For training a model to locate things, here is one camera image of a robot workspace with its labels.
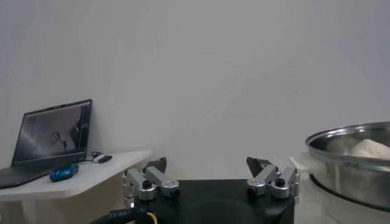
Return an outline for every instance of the laptop screen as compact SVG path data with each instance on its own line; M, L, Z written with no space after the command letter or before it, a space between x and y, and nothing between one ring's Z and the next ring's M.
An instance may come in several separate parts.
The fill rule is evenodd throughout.
M91 100L24 114L12 164L87 151Z

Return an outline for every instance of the white dough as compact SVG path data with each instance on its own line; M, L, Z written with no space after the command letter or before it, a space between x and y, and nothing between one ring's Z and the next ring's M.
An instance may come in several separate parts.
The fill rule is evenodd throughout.
M390 148L371 139L365 139L355 145L349 155L390 159Z

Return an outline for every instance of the stainless steel bowl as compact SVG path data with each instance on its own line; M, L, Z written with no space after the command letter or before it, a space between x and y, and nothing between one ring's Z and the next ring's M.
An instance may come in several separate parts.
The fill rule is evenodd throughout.
M310 136L306 140L310 155L327 168L311 178L332 194L390 212L390 160L349 156L365 139L390 147L390 122L341 127Z

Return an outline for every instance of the white table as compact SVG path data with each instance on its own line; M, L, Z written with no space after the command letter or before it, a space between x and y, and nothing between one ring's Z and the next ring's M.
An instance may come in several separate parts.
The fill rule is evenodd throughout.
M85 162L72 178L53 183L48 175L24 185L0 189L0 201L7 201L9 223L24 223L22 200L66 198L83 193L110 177L123 172L151 155L150 150L111 154L103 164Z

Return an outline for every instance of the laptop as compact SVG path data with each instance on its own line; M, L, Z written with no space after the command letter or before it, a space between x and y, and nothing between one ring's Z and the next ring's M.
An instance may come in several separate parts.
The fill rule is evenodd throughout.
M92 100L25 113L11 167L0 170L0 188L15 187L87 155Z

